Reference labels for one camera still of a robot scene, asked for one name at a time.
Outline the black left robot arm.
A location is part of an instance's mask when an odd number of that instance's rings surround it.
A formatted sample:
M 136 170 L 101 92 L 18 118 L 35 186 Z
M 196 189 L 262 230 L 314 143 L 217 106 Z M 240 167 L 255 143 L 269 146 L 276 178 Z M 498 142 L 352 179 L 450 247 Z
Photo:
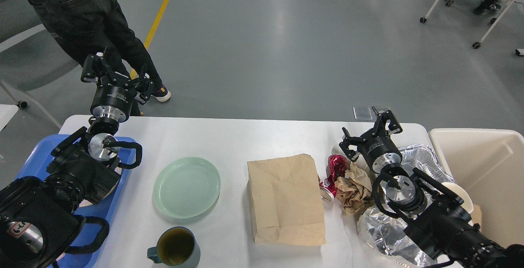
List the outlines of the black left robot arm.
M 136 78 L 116 72 L 105 54 L 88 55 L 82 82 L 97 91 L 89 128 L 81 127 L 51 151 L 47 177 L 15 179 L 1 191 L 2 268 L 57 268 L 63 254 L 92 254 L 110 232 L 106 219 L 76 214 L 84 200 L 97 205 L 118 186 L 116 168 L 134 169 L 142 146 L 115 138 L 134 103 L 151 98 L 154 83 L 142 65 Z

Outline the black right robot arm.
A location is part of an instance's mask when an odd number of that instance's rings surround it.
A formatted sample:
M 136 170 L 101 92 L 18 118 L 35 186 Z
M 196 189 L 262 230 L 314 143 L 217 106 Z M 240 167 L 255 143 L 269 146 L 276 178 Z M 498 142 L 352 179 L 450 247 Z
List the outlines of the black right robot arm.
M 376 175 L 372 198 L 385 215 L 406 223 L 404 234 L 431 259 L 444 254 L 443 268 L 457 262 L 465 268 L 522 268 L 523 245 L 507 248 L 490 240 L 479 224 L 470 224 L 464 199 L 421 169 L 411 172 L 401 165 L 402 154 L 391 136 L 403 131 L 391 110 L 373 110 L 372 128 L 351 136 L 346 128 L 339 147 L 355 162 L 363 156 Z

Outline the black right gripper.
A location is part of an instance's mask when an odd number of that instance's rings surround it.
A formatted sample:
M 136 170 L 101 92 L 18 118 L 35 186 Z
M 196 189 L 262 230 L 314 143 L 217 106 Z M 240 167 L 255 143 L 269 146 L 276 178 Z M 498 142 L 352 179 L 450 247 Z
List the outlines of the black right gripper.
M 375 106 L 371 106 L 371 109 L 376 116 L 371 139 L 366 139 L 363 143 L 361 136 L 351 136 L 343 127 L 344 137 L 339 147 L 348 160 L 356 162 L 361 154 L 370 170 L 382 173 L 383 169 L 401 166 L 402 154 L 391 136 L 404 130 L 391 110 L 378 110 Z

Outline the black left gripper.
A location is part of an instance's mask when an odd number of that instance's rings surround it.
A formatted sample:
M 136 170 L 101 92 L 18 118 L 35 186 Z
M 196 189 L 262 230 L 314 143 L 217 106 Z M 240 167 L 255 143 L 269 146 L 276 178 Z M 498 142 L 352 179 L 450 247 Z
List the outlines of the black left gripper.
M 147 65 L 143 65 L 138 76 L 132 79 L 133 88 L 113 86 L 118 84 L 116 72 L 106 61 L 103 52 L 86 57 L 81 81 L 98 85 L 90 106 L 91 114 L 94 117 L 106 117 L 116 122 L 127 121 L 134 99 L 140 105 L 146 104 L 151 99 L 154 88 L 154 83 L 147 74 Z

